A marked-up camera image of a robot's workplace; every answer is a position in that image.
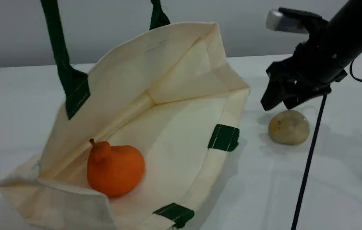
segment green fabric tab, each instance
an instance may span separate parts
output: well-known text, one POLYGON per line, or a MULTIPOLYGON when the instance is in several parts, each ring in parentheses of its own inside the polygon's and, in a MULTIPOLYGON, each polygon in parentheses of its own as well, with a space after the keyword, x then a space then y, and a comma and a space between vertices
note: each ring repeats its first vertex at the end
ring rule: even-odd
POLYGON ((90 96, 87 74, 70 66, 57 0, 40 2, 45 13, 57 73, 66 94, 66 111, 70 120, 90 96))
POLYGON ((191 209, 177 205, 176 203, 164 206, 153 213, 174 221, 175 224, 173 227, 177 229, 184 227, 185 224, 191 220, 195 214, 191 209))
POLYGON ((238 146, 239 129, 217 124, 208 144, 209 149, 234 151, 238 146))
POLYGON ((150 30, 169 25, 169 19, 161 8, 161 1, 151 0, 151 3, 153 4, 153 12, 151 14, 150 30))

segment potato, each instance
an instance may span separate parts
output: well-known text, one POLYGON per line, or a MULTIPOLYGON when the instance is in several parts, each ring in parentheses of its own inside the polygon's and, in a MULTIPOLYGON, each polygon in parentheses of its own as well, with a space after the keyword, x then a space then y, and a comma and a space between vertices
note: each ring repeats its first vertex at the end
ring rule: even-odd
POLYGON ((309 122, 300 112, 286 110, 273 117, 268 127, 269 137, 281 144, 299 145, 309 136, 309 122))

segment canvas tote bag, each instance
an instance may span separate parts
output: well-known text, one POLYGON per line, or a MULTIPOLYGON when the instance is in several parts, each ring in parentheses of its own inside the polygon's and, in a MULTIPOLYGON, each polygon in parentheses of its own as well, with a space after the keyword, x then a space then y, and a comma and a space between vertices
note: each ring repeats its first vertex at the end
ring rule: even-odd
POLYGON ((28 223, 55 230, 183 227, 233 154, 250 90, 226 61, 218 25, 166 25, 159 1, 152 3, 153 30, 85 74, 68 63, 57 1, 42 0, 67 99, 42 153, 0 180, 0 193, 28 223), (141 151, 146 172, 132 192, 108 198, 90 188, 90 138, 141 151))

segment white table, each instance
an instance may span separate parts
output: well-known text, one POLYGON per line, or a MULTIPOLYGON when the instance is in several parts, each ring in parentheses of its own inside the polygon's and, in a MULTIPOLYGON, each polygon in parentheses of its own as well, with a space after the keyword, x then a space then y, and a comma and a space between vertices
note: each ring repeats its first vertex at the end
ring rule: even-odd
MULTIPOLYGON (((289 230, 311 142, 273 143, 267 125, 281 104, 264 112, 265 69, 287 55, 229 58, 251 85, 241 120, 240 146, 231 153, 212 195, 187 230, 289 230)), ((77 65, 88 71, 92 64, 77 65)), ((355 63, 362 76, 362 55, 355 63)), ((298 230, 362 229, 362 83, 332 84, 299 217, 298 230)), ((44 147, 64 100, 55 66, 0 68, 0 178, 44 147)), ((296 108, 314 129, 321 98, 296 108)), ((0 196, 0 230, 26 224, 0 196)))

